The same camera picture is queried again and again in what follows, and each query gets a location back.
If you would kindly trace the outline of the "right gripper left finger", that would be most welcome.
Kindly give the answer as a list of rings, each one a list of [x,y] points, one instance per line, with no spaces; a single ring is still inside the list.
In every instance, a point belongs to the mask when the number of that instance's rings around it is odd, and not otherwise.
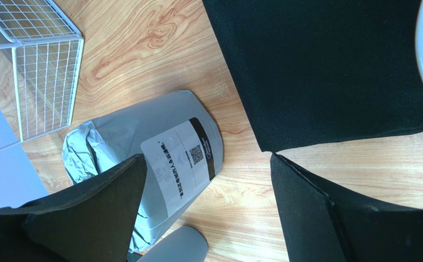
[[[146,175],[136,154],[60,192],[0,208],[0,261],[126,261]]]

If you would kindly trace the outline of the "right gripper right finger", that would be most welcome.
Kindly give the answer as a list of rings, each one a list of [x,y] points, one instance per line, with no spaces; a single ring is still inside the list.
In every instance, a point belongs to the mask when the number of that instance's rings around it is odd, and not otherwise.
[[[381,201],[273,154],[290,261],[423,261],[423,209]]]

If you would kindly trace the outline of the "grey toilet paper roll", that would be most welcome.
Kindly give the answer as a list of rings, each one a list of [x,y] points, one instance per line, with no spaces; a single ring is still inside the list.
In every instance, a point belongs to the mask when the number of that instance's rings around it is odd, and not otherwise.
[[[86,121],[69,132],[62,158],[73,183],[135,154],[147,162],[129,251],[152,247],[223,166],[217,124],[191,91],[175,91]]]

